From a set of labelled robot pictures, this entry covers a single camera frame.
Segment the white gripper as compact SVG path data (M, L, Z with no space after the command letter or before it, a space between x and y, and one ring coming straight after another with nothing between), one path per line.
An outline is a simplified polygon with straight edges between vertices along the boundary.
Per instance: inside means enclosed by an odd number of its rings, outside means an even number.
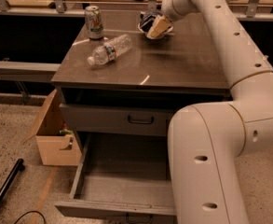
M171 27L171 22L183 19L187 14L198 10L191 0L162 0L161 12L164 16L157 16L146 37L158 39Z

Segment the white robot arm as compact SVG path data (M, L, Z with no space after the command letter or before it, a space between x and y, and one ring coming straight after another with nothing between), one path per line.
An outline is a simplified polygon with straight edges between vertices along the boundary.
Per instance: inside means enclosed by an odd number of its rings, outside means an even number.
M226 0L163 0L166 22L200 12L232 95L186 106L168 129L178 224L249 224L234 159L273 145L273 67Z

